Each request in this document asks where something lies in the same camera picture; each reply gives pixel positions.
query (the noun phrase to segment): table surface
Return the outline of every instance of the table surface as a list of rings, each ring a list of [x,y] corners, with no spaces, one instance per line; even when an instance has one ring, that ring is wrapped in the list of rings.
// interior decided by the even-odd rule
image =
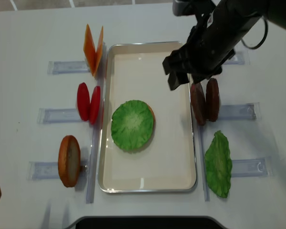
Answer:
[[[225,66],[217,77],[225,104],[260,102],[279,154],[272,177],[233,179],[227,200],[204,201],[200,156],[194,191],[109,195],[95,187],[65,188],[59,180],[28,181],[29,161],[56,161],[61,139],[74,135],[87,157],[92,131],[85,123],[38,125],[39,108],[72,108],[78,84],[90,93],[88,73],[47,75],[49,61],[83,60],[86,24],[94,37],[104,26],[107,47],[118,43],[185,42],[194,17],[175,17],[172,5],[128,5],[0,13],[0,229],[66,228],[89,216],[209,216],[234,229],[286,228],[286,31],[270,24],[264,45],[249,52],[250,65]],[[246,35],[263,36],[263,23]],[[200,143],[195,138],[197,149]]]

